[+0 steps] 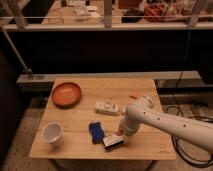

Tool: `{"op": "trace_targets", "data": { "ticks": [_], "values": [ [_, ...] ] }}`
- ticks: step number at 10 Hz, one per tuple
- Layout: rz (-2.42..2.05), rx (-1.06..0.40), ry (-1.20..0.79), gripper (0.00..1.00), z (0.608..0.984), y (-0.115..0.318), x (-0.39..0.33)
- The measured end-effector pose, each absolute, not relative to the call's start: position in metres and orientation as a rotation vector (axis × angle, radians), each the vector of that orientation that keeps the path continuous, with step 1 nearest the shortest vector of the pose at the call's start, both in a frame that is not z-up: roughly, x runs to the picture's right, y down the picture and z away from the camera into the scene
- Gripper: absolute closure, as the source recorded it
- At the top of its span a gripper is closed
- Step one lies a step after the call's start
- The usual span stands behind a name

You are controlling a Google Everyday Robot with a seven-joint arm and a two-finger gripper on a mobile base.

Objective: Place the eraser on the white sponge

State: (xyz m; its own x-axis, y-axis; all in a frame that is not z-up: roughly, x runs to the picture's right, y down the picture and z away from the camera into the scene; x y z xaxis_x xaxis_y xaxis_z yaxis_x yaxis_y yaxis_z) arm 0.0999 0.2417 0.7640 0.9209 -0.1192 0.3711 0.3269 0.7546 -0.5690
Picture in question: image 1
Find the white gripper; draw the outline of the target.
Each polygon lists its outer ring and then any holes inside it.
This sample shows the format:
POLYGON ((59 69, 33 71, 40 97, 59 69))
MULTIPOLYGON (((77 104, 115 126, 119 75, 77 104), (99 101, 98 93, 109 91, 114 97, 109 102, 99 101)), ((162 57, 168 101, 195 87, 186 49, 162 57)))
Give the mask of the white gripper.
POLYGON ((132 136, 135 133, 135 128, 133 127, 133 125, 124 118, 120 120, 118 130, 127 137, 132 136))

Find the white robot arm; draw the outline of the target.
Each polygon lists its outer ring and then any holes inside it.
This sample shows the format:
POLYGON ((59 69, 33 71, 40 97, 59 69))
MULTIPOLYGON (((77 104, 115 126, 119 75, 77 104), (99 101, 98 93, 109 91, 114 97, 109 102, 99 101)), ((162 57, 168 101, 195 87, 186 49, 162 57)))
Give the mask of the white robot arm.
POLYGON ((141 124, 157 128, 213 154, 213 124, 155 111, 148 96, 141 96, 126 106, 119 130, 130 137, 141 124))

